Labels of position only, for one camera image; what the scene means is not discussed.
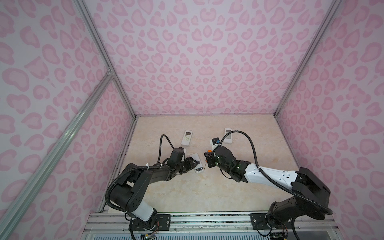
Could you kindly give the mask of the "red white remote control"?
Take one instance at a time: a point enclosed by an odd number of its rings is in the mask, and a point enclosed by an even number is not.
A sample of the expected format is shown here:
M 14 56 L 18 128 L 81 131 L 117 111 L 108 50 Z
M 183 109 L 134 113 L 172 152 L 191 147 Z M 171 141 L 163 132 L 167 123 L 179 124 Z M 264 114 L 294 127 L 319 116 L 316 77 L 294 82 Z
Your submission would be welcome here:
M 197 165 L 195 166 L 194 170 L 196 174 L 200 174 L 204 172 L 204 166 L 203 162 L 201 161 L 198 154 L 191 154 L 190 157 L 194 160 L 194 163 Z

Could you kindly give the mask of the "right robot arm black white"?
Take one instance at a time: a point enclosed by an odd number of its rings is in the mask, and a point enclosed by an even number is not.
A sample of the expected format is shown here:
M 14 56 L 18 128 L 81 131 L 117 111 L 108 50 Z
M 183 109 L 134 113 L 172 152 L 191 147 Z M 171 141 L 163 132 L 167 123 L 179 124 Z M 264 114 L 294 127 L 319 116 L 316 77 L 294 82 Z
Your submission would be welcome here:
M 254 183 L 276 187 L 291 195 L 290 198 L 273 202 L 265 216 L 265 222 L 278 228 L 301 216 L 324 220 L 332 215 L 329 208 L 330 189 L 309 169 L 283 171 L 261 167 L 255 163 L 235 158 L 226 147 L 217 146 L 205 152 L 209 168 L 218 167 L 229 179 L 237 183 Z

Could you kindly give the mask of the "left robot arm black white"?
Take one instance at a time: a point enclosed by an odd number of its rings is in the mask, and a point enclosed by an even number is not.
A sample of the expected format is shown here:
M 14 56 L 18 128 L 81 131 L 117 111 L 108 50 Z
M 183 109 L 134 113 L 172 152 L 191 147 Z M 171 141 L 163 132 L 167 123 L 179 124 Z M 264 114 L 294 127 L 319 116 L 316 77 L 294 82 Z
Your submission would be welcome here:
M 157 211 L 144 201 L 148 186 L 167 182 L 194 170 L 200 161 L 187 158 L 184 148 L 174 148 L 169 158 L 152 166 L 128 164 L 108 186 L 106 204 L 137 220 L 143 229 L 151 230 L 156 223 Z

